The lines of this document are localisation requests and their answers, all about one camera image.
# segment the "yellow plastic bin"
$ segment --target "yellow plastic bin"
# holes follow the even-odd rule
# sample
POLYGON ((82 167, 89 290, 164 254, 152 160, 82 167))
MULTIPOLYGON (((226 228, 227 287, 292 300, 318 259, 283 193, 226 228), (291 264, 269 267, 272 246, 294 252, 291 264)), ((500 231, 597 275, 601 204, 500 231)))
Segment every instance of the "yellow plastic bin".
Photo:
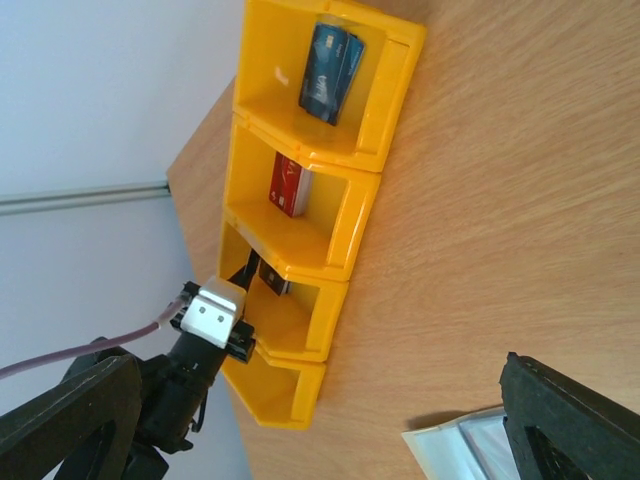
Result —
POLYGON ((310 160, 234 115, 225 217, 287 280, 349 280, 379 184, 379 174, 310 160), (269 200, 277 151, 314 173, 300 217, 287 216, 269 200))
MULTIPOLYGON (((223 225, 218 275, 229 278, 246 264, 251 247, 237 230, 223 225)), ((256 275, 245 315, 255 337, 271 357, 323 362, 349 286, 292 275, 291 291, 278 296, 256 275)))
POLYGON ((324 363, 274 359, 257 344, 248 364, 229 358, 222 372, 258 425, 298 430, 311 425, 324 363))
POLYGON ((425 36, 422 25, 355 2, 248 0, 234 111, 310 161, 380 172, 425 36), (335 127, 298 106, 319 20, 366 45, 335 127))

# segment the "black cable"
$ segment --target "black cable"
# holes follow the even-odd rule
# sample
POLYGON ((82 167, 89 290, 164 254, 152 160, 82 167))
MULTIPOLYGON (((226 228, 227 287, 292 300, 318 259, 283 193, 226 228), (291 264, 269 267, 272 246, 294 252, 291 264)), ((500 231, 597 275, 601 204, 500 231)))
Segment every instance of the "black cable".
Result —
POLYGON ((249 258, 247 259, 247 264, 234 273, 231 278, 229 278, 229 281, 249 291, 249 285, 251 285, 251 280, 253 280, 253 276, 258 270, 259 263, 260 255, 258 255, 258 252, 251 249, 249 258))
POLYGON ((204 414, 207 410, 207 397, 209 396, 209 392, 205 393, 204 398, 202 399, 202 403, 200 404, 200 411, 198 412, 198 421, 191 420, 191 431, 194 433, 198 433, 202 430, 202 425, 204 424, 204 414))

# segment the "white wall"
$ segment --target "white wall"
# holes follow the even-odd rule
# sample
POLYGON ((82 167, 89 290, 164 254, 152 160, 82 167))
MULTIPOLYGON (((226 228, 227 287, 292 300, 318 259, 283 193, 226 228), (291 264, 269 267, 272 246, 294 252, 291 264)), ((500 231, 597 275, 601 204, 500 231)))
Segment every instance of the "white wall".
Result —
MULTIPOLYGON (((170 199, 0 217, 0 365, 147 324, 193 279, 170 199)), ((149 358, 164 328, 125 348, 149 358)), ((0 381, 0 415, 59 383, 71 361, 0 381)), ((166 456, 167 479, 249 479, 222 375, 195 448, 166 456)))
MULTIPOLYGON (((242 9, 0 0, 0 195, 163 180, 234 75, 242 9)), ((0 217, 0 271, 3 365, 131 330, 192 278, 168 199, 0 217)), ((146 358, 175 338, 131 349, 146 358)), ((0 382, 0 414, 68 363, 0 382)), ((207 417, 168 478, 250 478, 222 378, 207 417)))
POLYGON ((242 9, 0 0, 0 195, 163 180, 235 74, 242 9))

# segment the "wood grain surface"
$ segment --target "wood grain surface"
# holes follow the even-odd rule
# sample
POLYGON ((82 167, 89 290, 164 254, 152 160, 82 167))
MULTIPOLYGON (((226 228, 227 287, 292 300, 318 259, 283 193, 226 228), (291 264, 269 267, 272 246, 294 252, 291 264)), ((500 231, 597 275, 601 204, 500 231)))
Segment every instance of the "wood grain surface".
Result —
MULTIPOLYGON (((513 350, 640 412, 640 2, 371 2, 429 27, 308 432, 235 399, 256 480, 422 478, 400 433, 513 350)), ((214 273, 231 88, 169 171, 214 273)))

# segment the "red card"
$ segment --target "red card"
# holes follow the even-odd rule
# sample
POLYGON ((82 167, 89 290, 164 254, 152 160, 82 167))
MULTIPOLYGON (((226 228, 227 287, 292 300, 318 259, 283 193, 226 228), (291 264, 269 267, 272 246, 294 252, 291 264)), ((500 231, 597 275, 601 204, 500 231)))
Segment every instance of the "red card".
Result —
POLYGON ((290 217, 302 215, 309 200, 311 177, 312 172, 276 152, 269 200, 290 217))

